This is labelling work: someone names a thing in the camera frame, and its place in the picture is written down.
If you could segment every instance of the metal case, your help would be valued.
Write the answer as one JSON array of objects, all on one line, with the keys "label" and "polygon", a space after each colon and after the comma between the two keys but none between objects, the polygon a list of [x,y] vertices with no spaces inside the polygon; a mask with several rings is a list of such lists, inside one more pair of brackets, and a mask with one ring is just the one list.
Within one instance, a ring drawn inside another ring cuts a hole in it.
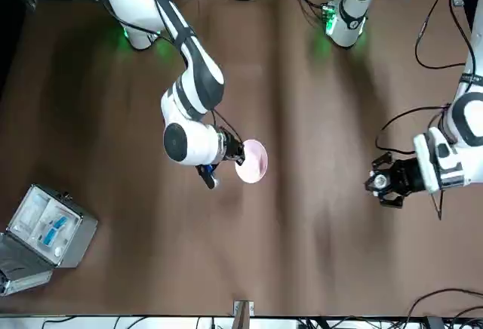
[{"label": "metal case", "polygon": [[45,284],[57,267],[77,267],[96,229],[68,194],[32,185],[0,234],[0,296]]}]

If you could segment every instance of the black cable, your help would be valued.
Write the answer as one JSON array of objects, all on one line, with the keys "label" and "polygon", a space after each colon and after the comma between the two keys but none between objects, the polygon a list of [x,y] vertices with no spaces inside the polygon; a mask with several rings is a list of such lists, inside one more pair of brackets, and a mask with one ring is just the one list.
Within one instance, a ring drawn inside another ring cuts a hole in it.
[{"label": "black cable", "polygon": [[434,197],[434,194],[431,194],[431,199],[432,203],[434,204],[436,214],[438,215],[438,220],[443,219],[443,197],[444,197],[445,191],[442,190],[441,193],[439,194],[439,206],[436,205],[436,200]]},{"label": "black cable", "polygon": [[346,320],[349,320],[351,318],[354,318],[354,319],[358,319],[360,321],[365,321],[366,323],[372,325],[373,327],[375,327],[376,329],[380,329],[380,327],[378,327],[377,325],[375,325],[374,323],[370,322],[369,320],[367,320],[366,318],[363,318],[361,316],[354,316],[354,315],[350,315],[350,316],[346,316],[344,319],[341,319],[339,322],[337,322],[336,324],[332,325],[331,326],[331,329],[334,329],[336,328],[337,326],[341,325],[343,322],[345,322]]},{"label": "black cable", "polygon": [[479,328],[481,328],[482,326],[481,326],[481,322],[480,321],[481,321],[481,318],[471,318],[471,319],[465,321],[464,323],[462,323],[460,325],[460,329],[463,329],[467,325],[469,325],[471,327],[471,323],[476,323],[476,326],[479,327]]},{"label": "black cable", "polygon": [[453,21],[454,21],[454,24],[456,25],[456,27],[458,28],[458,31],[460,31],[460,34],[461,36],[463,37],[463,40],[465,40],[465,43],[466,43],[466,46],[469,50],[469,54],[471,56],[471,62],[472,62],[472,65],[473,65],[473,68],[472,68],[472,76],[471,76],[471,80],[469,81],[469,84],[468,86],[466,87],[466,90],[465,90],[465,93],[468,92],[468,90],[471,88],[471,85],[473,83],[473,80],[475,79],[475,72],[476,72],[476,58],[475,58],[475,52],[473,51],[473,48],[471,47],[471,43],[469,42],[468,38],[466,37],[466,34],[465,32],[463,31],[463,29],[461,28],[461,25],[460,23],[458,22],[458,19],[456,18],[456,16],[454,15],[454,11],[453,11],[453,4],[451,3],[451,0],[448,0],[448,4],[449,4],[449,8],[450,8],[450,13],[451,13],[451,17],[453,17]]},{"label": "black cable", "polygon": [[431,70],[449,69],[451,67],[456,67],[456,66],[465,66],[464,63],[452,63],[450,65],[443,65],[443,66],[430,66],[430,65],[426,65],[425,63],[423,63],[420,60],[420,57],[419,57],[419,55],[417,53],[417,48],[420,45],[421,38],[423,37],[424,32],[426,31],[426,27],[428,26],[429,18],[431,17],[431,14],[434,11],[434,9],[435,9],[436,5],[438,4],[438,2],[439,2],[439,0],[436,0],[435,3],[432,5],[431,9],[429,10],[428,15],[426,16],[426,19],[424,20],[424,23],[423,23],[423,26],[421,27],[420,33],[417,36],[416,44],[414,46],[414,56],[416,57],[416,61],[422,67],[426,67],[427,69],[431,69]]},{"label": "black cable", "polygon": [[65,319],[61,319],[61,320],[46,320],[46,321],[44,321],[44,324],[42,324],[42,329],[45,328],[45,325],[47,323],[48,324],[50,324],[50,323],[52,323],[52,324],[53,323],[65,323],[66,321],[73,320],[75,318],[77,318],[77,316],[71,316],[70,318],[65,318]]},{"label": "black cable", "polygon": [[131,27],[132,29],[136,29],[136,30],[141,31],[141,32],[149,33],[149,34],[151,34],[151,35],[157,35],[159,38],[161,38],[161,39],[163,39],[163,40],[165,40],[165,41],[167,41],[167,42],[169,42],[170,44],[172,44],[172,45],[173,45],[173,42],[172,42],[170,39],[165,38],[164,36],[162,36],[162,35],[161,35],[161,33],[157,32],[157,31],[152,31],[152,30],[150,30],[150,29],[145,29],[144,27],[136,26],[136,25],[134,25],[134,24],[132,24],[132,23],[129,23],[129,22],[127,22],[127,21],[124,21],[122,18],[119,18],[119,17],[118,17],[118,16],[117,16],[117,15],[114,13],[114,11],[113,11],[113,10],[112,10],[112,9],[111,9],[109,6],[108,6],[108,4],[107,4],[107,1],[106,1],[106,0],[101,0],[101,2],[102,2],[102,4],[103,4],[104,8],[107,10],[107,12],[109,12],[109,14],[110,14],[112,17],[114,17],[114,19],[116,19],[116,20],[117,20],[119,23],[121,23],[122,25],[125,25],[125,26],[127,26],[127,27]]},{"label": "black cable", "polygon": [[302,10],[302,15],[303,15],[303,18],[305,18],[305,21],[307,21],[307,23],[308,23],[308,24],[309,24],[309,25],[310,25],[312,28],[317,29],[317,25],[314,25],[314,22],[315,22],[315,23],[318,23],[318,21],[313,21],[313,20],[312,20],[314,17],[310,16],[310,15],[307,13],[306,9],[305,9],[305,8],[303,7],[303,5],[302,5],[301,0],[297,0],[297,1],[299,2],[300,10]]},{"label": "black cable", "polygon": [[118,316],[118,318],[115,320],[114,327],[112,329],[115,329],[115,327],[118,326],[119,320],[121,320],[120,316]]},{"label": "black cable", "polygon": [[457,319],[461,316],[461,315],[464,315],[466,314],[467,312],[474,312],[475,310],[483,310],[483,306],[479,305],[479,306],[472,306],[471,308],[468,308],[468,309],[464,309],[462,312],[459,312],[457,313],[453,320],[451,320],[451,323],[450,323],[450,327],[449,329],[453,329],[453,326],[454,324],[456,323]]},{"label": "black cable", "polygon": [[147,319],[149,316],[143,316],[142,318],[137,319],[133,324],[129,325],[126,329],[131,329],[134,325],[139,323],[140,321]]},{"label": "black cable", "polygon": [[240,142],[243,143],[243,139],[240,138],[240,135],[238,134],[236,129],[216,109],[213,109],[213,111],[221,118],[221,120],[225,122],[226,125],[228,125],[228,127],[233,131],[233,133],[235,133],[235,135],[240,140]]},{"label": "black cable", "polygon": [[417,304],[419,304],[421,301],[427,299],[428,297],[433,297],[437,294],[442,294],[442,293],[447,293],[447,292],[463,293],[463,294],[477,296],[477,297],[480,297],[480,298],[483,299],[483,293],[479,293],[478,291],[473,291],[473,290],[461,289],[461,288],[458,288],[458,287],[447,287],[445,289],[432,291],[431,293],[423,295],[423,296],[419,297],[416,301],[414,301],[413,305],[409,309],[408,316],[407,316],[407,318],[404,322],[404,326],[402,327],[402,329],[405,329],[406,326],[408,325],[409,321],[411,320],[411,315],[413,314],[414,308],[416,308]]},{"label": "black cable", "polygon": [[310,0],[303,0],[305,3],[307,3],[309,6],[311,7],[314,7],[314,8],[318,8],[319,10],[322,9],[322,6],[321,5],[318,5]]},{"label": "black cable", "polygon": [[386,148],[386,147],[383,147],[383,146],[380,146],[379,145],[379,137],[381,135],[381,133],[388,127],[390,126],[395,120],[405,116],[405,115],[408,115],[408,114],[411,114],[413,112],[419,112],[420,110],[437,110],[437,109],[446,109],[448,105],[443,105],[443,106],[420,106],[419,108],[414,108],[414,109],[410,109],[406,112],[402,112],[401,114],[395,116],[394,118],[392,118],[391,120],[389,120],[379,131],[379,134],[376,136],[376,141],[375,141],[375,145],[376,145],[376,148],[380,149],[380,150],[385,150],[387,152],[394,152],[394,153],[399,153],[399,154],[403,154],[403,155],[411,155],[411,154],[414,154],[414,150],[399,150],[399,149],[394,149],[394,148]]},{"label": "black cable", "polygon": [[211,110],[211,117],[213,118],[213,126],[217,126],[217,118],[214,116],[214,111]]}]

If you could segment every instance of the white robotic arm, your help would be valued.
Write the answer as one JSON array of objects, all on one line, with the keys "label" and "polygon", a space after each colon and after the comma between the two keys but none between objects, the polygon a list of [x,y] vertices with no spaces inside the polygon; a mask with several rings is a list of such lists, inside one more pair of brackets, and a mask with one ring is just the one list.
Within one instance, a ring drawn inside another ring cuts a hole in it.
[{"label": "white robotic arm", "polygon": [[148,48],[161,31],[168,31],[186,70],[161,99],[165,150],[172,160],[196,166],[208,187],[214,188],[214,169],[222,160],[239,165],[245,160],[242,142],[222,127],[201,122],[222,100],[224,80],[220,68],[172,0],[98,1],[123,25],[129,42],[138,50]]},{"label": "white robotic arm", "polygon": [[343,48],[351,48],[361,35],[371,0],[333,0],[322,9],[325,33]]},{"label": "white robotic arm", "polygon": [[[365,186],[382,205],[400,208],[404,197],[414,192],[433,194],[451,187],[483,183],[482,36],[483,0],[478,0],[472,49],[454,101],[441,124],[414,138],[416,157],[392,161],[390,153],[386,153],[373,162]],[[383,164],[389,166],[381,169]]]}]

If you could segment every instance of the green led light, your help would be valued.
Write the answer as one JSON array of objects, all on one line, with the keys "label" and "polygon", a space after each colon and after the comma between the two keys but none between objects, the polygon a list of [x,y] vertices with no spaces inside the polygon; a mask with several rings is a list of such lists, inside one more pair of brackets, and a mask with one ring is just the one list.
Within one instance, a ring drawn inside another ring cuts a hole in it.
[{"label": "green led light", "polygon": [[327,22],[325,23],[325,33],[327,35],[329,36],[332,35],[332,32],[334,32],[336,22],[337,22],[337,16],[335,15],[327,20]]}]

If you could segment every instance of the blue item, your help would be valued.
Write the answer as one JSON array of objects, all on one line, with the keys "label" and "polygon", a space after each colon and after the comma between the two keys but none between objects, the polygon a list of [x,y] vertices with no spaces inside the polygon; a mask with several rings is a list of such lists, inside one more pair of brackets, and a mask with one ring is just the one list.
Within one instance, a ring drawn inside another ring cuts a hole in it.
[{"label": "blue item", "polygon": [[52,240],[54,239],[54,236],[55,236],[55,229],[49,229],[48,234],[45,236],[42,244],[44,244],[45,246],[50,246]]},{"label": "blue item", "polygon": [[54,223],[54,228],[59,229],[63,225],[65,225],[67,222],[67,218],[65,216],[62,216],[56,223]]}]

